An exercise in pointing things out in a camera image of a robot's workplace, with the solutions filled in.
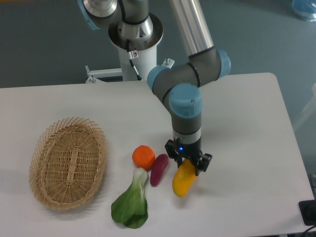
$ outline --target plastic vegetable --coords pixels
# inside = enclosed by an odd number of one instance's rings
[[[111,216],[115,222],[129,228],[141,227],[148,218],[147,201],[144,186],[148,173],[137,168],[133,171],[133,180],[128,189],[111,205]]]
[[[149,169],[155,161],[155,153],[150,147],[141,145],[134,150],[132,159],[138,167]]]
[[[162,178],[164,169],[169,163],[169,157],[166,154],[159,155],[153,164],[152,172],[150,174],[150,184],[152,186],[157,186]]]
[[[175,195],[183,198],[196,178],[195,167],[188,159],[184,159],[172,180]]]

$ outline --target orange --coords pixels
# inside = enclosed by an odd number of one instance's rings
[[[132,159],[139,168],[149,169],[155,161],[155,153],[150,147],[141,145],[134,150]]]

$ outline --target gray floor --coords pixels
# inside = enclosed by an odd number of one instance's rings
[[[301,20],[291,0],[200,0],[215,46],[231,74],[276,75],[293,121],[316,83],[316,23]],[[150,0],[164,25],[158,62],[187,62],[167,0]],[[91,70],[117,68],[107,29],[91,31],[76,0],[0,3],[0,87],[83,83]],[[296,133],[308,173],[316,172],[316,114]]]

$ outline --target wicker basket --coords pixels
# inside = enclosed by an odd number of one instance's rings
[[[70,209],[98,190],[106,164],[106,141],[94,122],[67,118],[40,137],[30,167],[37,200],[53,209]]]

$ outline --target green leaf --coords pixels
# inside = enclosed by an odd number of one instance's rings
[[[134,215],[141,201],[140,192],[132,185],[111,205],[111,216],[115,222],[123,223]]]
[[[133,171],[133,180],[128,189],[111,205],[111,216],[115,222],[138,228],[148,218],[144,185],[148,173],[142,168]]]
[[[128,221],[124,222],[123,224],[126,227],[131,229],[137,229],[141,227],[148,219],[148,212],[147,212],[147,201],[145,200],[145,214],[143,215],[133,215]]]

